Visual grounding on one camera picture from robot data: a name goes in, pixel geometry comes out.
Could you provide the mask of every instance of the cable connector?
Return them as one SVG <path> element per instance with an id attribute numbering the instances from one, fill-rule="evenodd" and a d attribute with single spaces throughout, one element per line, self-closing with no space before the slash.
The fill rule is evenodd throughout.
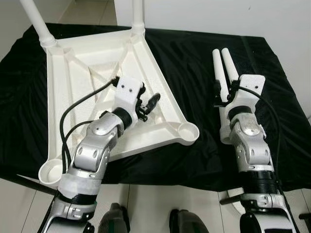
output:
<path id="1" fill-rule="evenodd" d="M 114 86 L 114 87 L 117 87 L 118 83 L 119 83 L 119 79 L 120 77 L 119 76 L 116 76 L 114 79 L 111 80 L 111 84 Z"/>

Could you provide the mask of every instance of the white plastic bracket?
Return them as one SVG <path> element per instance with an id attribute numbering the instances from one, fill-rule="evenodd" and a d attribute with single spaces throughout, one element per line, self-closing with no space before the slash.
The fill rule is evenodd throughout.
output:
<path id="1" fill-rule="evenodd" d="M 129 76 L 122 76 L 119 79 L 115 94 L 113 109 L 119 107 L 126 110 L 132 118 L 131 127 L 135 126 L 138 117 L 135 111 L 137 96 L 142 88 L 142 82 Z"/>
<path id="2" fill-rule="evenodd" d="M 262 75 L 243 74 L 240 76 L 240 86 L 256 92 L 261 95 L 265 77 Z M 225 115 L 228 118 L 229 111 L 237 106 L 248 106 L 252 113 L 255 113 L 255 105 L 258 98 L 251 93 L 243 90 L 237 90 L 233 101 L 225 107 Z"/>

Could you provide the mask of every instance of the black clamp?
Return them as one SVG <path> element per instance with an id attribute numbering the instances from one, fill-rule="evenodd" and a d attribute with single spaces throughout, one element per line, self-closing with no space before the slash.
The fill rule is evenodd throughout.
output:
<path id="1" fill-rule="evenodd" d="M 147 115 L 151 113 L 151 111 L 156 107 L 157 102 L 160 100 L 161 95 L 159 93 L 155 93 L 151 98 L 148 100 L 146 105 L 142 104 L 142 100 L 140 96 L 146 91 L 145 84 L 142 83 L 142 88 L 140 89 L 137 95 L 137 103 L 135 107 L 135 112 L 137 117 L 141 119 L 143 122 L 148 120 Z"/>
<path id="2" fill-rule="evenodd" d="M 223 102 L 221 97 L 220 97 L 220 91 L 221 91 L 221 85 L 220 85 L 220 81 L 216 80 L 215 84 L 214 84 L 214 107 L 226 107 L 228 104 L 230 104 L 234 97 L 235 94 L 237 92 L 237 90 L 240 87 L 240 80 L 236 80 L 233 81 L 231 83 L 231 86 L 229 87 L 228 91 L 229 91 L 229 95 L 227 96 L 227 102 Z"/>

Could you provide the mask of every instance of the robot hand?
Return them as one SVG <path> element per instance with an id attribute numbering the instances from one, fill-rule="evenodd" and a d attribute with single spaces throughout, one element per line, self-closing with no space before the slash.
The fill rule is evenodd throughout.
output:
<path id="1" fill-rule="evenodd" d="M 140 96 L 144 84 L 131 77 L 118 81 L 113 111 L 105 111 L 100 119 L 89 124 L 85 138 L 76 147 L 67 173 L 62 175 L 58 194 L 39 229 L 41 233 L 93 233 L 88 221 L 94 216 L 96 197 L 109 161 L 111 150 L 124 130 L 134 127 L 138 119 L 146 121 L 160 94 L 146 106 Z"/>

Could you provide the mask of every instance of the screw hole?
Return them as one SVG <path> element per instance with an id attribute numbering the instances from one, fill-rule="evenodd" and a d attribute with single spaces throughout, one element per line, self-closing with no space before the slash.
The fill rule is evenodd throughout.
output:
<path id="1" fill-rule="evenodd" d="M 96 158 L 96 156 L 97 156 L 97 150 L 94 151 L 94 153 L 93 153 L 93 158 Z"/>

